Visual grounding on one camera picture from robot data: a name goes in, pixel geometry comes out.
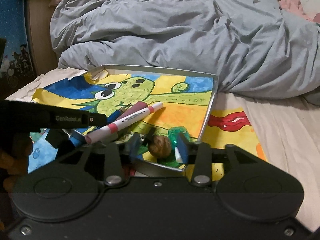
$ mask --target brown round object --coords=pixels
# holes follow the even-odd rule
[[[152,143],[148,144],[148,150],[157,159],[167,158],[171,153],[171,142],[167,136],[154,135]]]

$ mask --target red stripe on marker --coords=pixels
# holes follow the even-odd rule
[[[118,131],[118,126],[114,123],[108,124],[108,127],[110,128],[111,133],[115,133]]]
[[[150,110],[150,114],[152,114],[155,111],[155,109],[152,106],[148,106],[148,108]]]

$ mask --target blanket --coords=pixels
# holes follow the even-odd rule
[[[277,0],[62,0],[60,68],[150,65],[220,76],[219,91],[320,105],[319,26]]]

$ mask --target white marker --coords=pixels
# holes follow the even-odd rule
[[[163,104],[161,102],[154,103],[151,106],[143,108],[133,114],[130,114],[117,121],[114,121],[111,124],[108,124],[106,126],[101,127],[100,129],[97,129],[91,133],[88,133],[85,136],[85,140],[88,144],[96,143],[97,141],[100,141],[104,137],[107,137],[112,133],[115,133],[123,128],[126,128],[129,125],[145,118],[149,114],[152,114],[153,112],[158,111],[162,107],[163,107]]]

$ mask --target green plastic object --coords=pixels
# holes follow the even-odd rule
[[[187,138],[187,140],[190,141],[189,132],[185,127],[183,127],[183,126],[172,127],[168,131],[168,138],[169,138],[169,140],[171,142],[172,150],[174,150],[175,147],[177,146],[177,137],[178,137],[178,134],[181,133],[181,132],[184,134],[184,136]]]

